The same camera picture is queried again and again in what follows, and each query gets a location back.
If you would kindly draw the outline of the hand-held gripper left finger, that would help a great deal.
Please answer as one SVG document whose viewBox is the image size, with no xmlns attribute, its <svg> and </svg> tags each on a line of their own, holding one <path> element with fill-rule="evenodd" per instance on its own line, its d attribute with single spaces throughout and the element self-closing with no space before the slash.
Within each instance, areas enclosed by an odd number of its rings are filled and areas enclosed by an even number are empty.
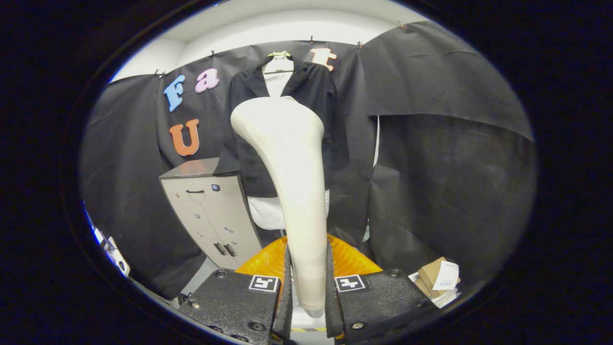
<svg viewBox="0 0 613 345">
<path fill-rule="evenodd" d="M 287 238 L 236 270 L 217 269 L 178 311 L 210 330 L 252 345 L 291 345 L 293 286 Z"/>
</svg>

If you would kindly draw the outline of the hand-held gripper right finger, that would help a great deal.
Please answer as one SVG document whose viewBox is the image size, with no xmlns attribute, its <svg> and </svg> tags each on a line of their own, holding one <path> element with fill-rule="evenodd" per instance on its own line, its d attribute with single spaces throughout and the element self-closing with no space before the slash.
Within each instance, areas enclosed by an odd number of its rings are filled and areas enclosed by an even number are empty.
<svg viewBox="0 0 613 345">
<path fill-rule="evenodd" d="M 437 315 L 402 269 L 381 269 L 331 235 L 326 254 L 326 334 L 336 345 L 378 345 L 413 334 Z"/>
</svg>

